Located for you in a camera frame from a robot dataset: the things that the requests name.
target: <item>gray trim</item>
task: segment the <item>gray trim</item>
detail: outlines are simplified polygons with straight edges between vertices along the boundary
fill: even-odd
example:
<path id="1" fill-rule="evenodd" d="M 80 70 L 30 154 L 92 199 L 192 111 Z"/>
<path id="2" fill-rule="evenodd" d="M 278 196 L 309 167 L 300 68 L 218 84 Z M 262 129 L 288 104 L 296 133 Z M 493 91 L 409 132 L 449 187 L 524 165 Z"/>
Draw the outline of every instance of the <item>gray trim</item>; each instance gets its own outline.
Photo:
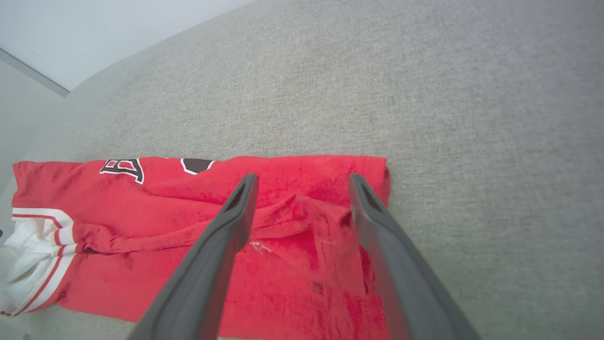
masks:
<path id="1" fill-rule="evenodd" d="M 61 95 L 62 97 L 66 97 L 69 94 L 69 91 L 66 88 L 53 82 L 52 80 L 50 80 L 49 78 L 44 76 L 42 73 L 34 70 L 33 68 L 29 67 L 27 64 L 24 64 L 21 60 L 13 57 L 12 55 L 10 55 L 10 53 L 6 52 L 5 50 L 3 50 L 1 48 L 0 48 L 0 60 L 11 65 L 12 67 L 16 68 L 21 73 L 23 73 L 24 75 L 32 78 L 36 82 L 41 83 L 42 85 L 46 86 L 47 88 L 49 88 L 53 92 Z"/>

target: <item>white trim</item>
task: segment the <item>white trim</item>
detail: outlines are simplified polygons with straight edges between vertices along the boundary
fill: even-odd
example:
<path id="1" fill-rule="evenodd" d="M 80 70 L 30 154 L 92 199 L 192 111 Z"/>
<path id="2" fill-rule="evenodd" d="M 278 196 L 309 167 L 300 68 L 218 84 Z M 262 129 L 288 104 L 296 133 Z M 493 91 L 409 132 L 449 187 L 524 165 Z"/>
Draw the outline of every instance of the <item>white trim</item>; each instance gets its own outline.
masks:
<path id="1" fill-rule="evenodd" d="M 145 182 L 145 170 L 143 169 L 143 165 L 141 164 L 141 159 L 140 158 L 135 158 L 135 160 L 137 161 L 138 164 L 138 168 L 141 170 L 141 181 L 138 181 L 138 178 L 136 180 L 134 180 L 135 182 L 137 182 L 138 184 L 142 184 L 143 182 Z"/>
<path id="2" fill-rule="evenodd" d="M 61 257 L 57 270 L 54 272 L 53 276 L 48 281 L 48 284 L 46 285 L 46 287 L 44 287 L 44 289 L 42 290 L 42 293 L 40 293 L 40 295 L 38 295 L 38 297 L 34 300 L 34 302 L 32 302 L 30 304 L 30 306 L 27 307 L 27 309 L 25 309 L 23 312 L 27 313 L 30 310 L 34 310 L 34 309 L 40 307 L 46 301 L 48 301 L 48 299 L 50 299 L 50 296 L 52 296 L 52 294 L 54 294 L 54 292 L 57 290 L 57 288 L 59 288 L 59 284 L 61 283 L 63 276 L 65 276 L 65 273 L 67 272 L 67 268 L 71 264 L 71 261 L 74 259 L 74 257 L 75 257 L 75 253 L 66 254 L 66 255 L 63 255 L 63 257 Z"/>
<path id="3" fill-rule="evenodd" d="M 54 217 L 57 222 L 59 222 L 60 226 L 55 226 L 58 229 L 58 233 L 59 233 L 59 241 L 61 242 L 61 244 L 75 244 L 76 241 L 74 240 L 74 234 L 73 234 L 73 227 L 74 227 L 74 220 L 71 219 L 71 217 L 69 217 L 69 215 L 67 215 L 64 211 L 60 210 L 60 209 L 48 209 L 48 208 L 13 208 L 13 215 L 36 215 L 36 216 L 40 216 L 40 218 L 44 218 L 44 216 L 47 217 Z M 31 217 L 15 217 L 13 216 L 13 220 L 26 220 L 28 218 Z M 50 220 L 50 223 L 54 224 L 54 222 L 52 221 L 52 219 L 47 218 L 47 220 Z"/>
<path id="4" fill-rule="evenodd" d="M 52 296 L 52 294 L 54 294 L 54 292 L 57 290 L 57 288 L 59 287 L 59 284 L 61 283 L 61 280 L 65 276 L 65 273 L 67 272 L 67 268 L 69 267 L 69 265 L 71 264 L 71 261 L 73 260 L 73 258 L 76 255 L 76 247 L 77 247 L 77 244 L 74 241 L 74 237 L 73 237 L 73 224 L 74 224 L 73 220 L 64 211 L 62 211 L 60 209 L 48 209 L 48 208 L 13 208 L 13 214 L 32 215 L 33 216 L 33 217 L 15 217 L 15 216 L 13 216 L 13 220 L 16 220 L 16 221 L 29 220 L 29 219 L 35 219 L 35 218 L 46 219 L 44 222 L 45 226 L 48 224 L 50 227 L 57 228 L 58 230 L 55 231 L 54 233 L 57 233 L 57 235 L 59 237 L 59 241 L 62 244 L 67 244 L 67 245 L 66 246 L 61 246 L 61 245 L 57 246 L 54 241 L 54 233 L 53 233 L 53 237 L 51 237 L 51 240 L 49 240 L 49 242 L 53 246 L 57 246 L 57 248 L 55 251 L 53 251 L 52 254 L 50 254 L 52 256 L 50 265 L 47 267 L 46 271 L 44 272 L 44 275 L 36 283 L 36 285 L 31 290 L 31 292 L 27 295 L 27 298 L 25 298 L 25 300 L 23 300 L 23 302 L 19 305 L 19 307 L 11 314 L 10 318 L 17 316 L 21 312 L 29 312 L 30 310 L 36 309 L 39 306 L 41 306 L 44 302 L 48 301 L 48 299 Z M 55 223 L 51 219 L 51 217 L 54 217 L 54 219 L 57 220 L 57 222 L 60 224 L 60 227 L 55 225 Z M 54 271 L 51 278 L 48 280 L 48 283 L 46 284 L 46 286 L 44 288 L 42 288 L 42 285 L 44 284 L 44 282 L 46 282 L 46 280 L 48 279 L 48 276 L 53 271 L 55 266 L 57 267 L 56 270 Z M 27 304 L 30 302 L 30 300 L 33 299 L 33 297 L 38 293 L 40 288 L 42 288 L 42 291 L 40 292 L 40 294 L 25 309 L 25 306 L 27 306 Z"/>

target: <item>folded shirt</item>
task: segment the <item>folded shirt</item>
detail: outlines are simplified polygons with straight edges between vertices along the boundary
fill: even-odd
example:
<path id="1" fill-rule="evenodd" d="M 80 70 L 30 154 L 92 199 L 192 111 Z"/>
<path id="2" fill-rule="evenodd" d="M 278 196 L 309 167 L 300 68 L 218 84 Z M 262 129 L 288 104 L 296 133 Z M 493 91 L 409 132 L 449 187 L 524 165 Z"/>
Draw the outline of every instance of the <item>folded shirt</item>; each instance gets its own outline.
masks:
<path id="1" fill-rule="evenodd" d="M 386 160 L 236 157 L 13 165 L 15 231 L 0 247 L 0 310 L 56 303 L 136 322 L 241 178 L 259 189 L 219 334 L 387 339 L 371 259 L 356 239 L 348 176 L 387 204 Z"/>

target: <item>white wall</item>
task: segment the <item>white wall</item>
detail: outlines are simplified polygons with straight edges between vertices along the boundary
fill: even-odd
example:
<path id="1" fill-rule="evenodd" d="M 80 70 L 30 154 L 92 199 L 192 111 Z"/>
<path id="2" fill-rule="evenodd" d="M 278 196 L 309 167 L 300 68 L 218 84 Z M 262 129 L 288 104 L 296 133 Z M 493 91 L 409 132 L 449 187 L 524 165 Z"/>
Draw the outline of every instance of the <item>white wall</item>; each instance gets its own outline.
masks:
<path id="1" fill-rule="evenodd" d="M 253 0 L 0 0 L 0 48 L 67 90 Z"/>
<path id="2" fill-rule="evenodd" d="M 0 193 L 50 119 L 62 114 L 65 98 L 0 61 Z"/>

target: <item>red fabric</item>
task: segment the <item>red fabric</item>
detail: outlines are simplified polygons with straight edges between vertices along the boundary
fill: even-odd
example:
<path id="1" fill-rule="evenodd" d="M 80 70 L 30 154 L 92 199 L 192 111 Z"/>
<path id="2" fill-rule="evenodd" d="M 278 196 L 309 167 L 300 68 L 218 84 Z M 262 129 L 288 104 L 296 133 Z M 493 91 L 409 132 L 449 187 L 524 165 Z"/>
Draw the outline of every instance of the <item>red fabric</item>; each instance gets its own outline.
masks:
<path id="1" fill-rule="evenodd" d="M 254 222 L 236 257 L 220 335 L 387 339 L 373 269 L 351 226 L 347 186 L 351 173 L 362 174 L 387 204 L 385 159 L 237 157 L 193 175 L 181 159 L 149 157 L 138 159 L 144 179 L 100 173 L 120 163 L 13 166 L 13 207 L 66 212 L 81 251 L 41 307 L 56 302 L 138 321 L 241 178 L 254 172 Z"/>

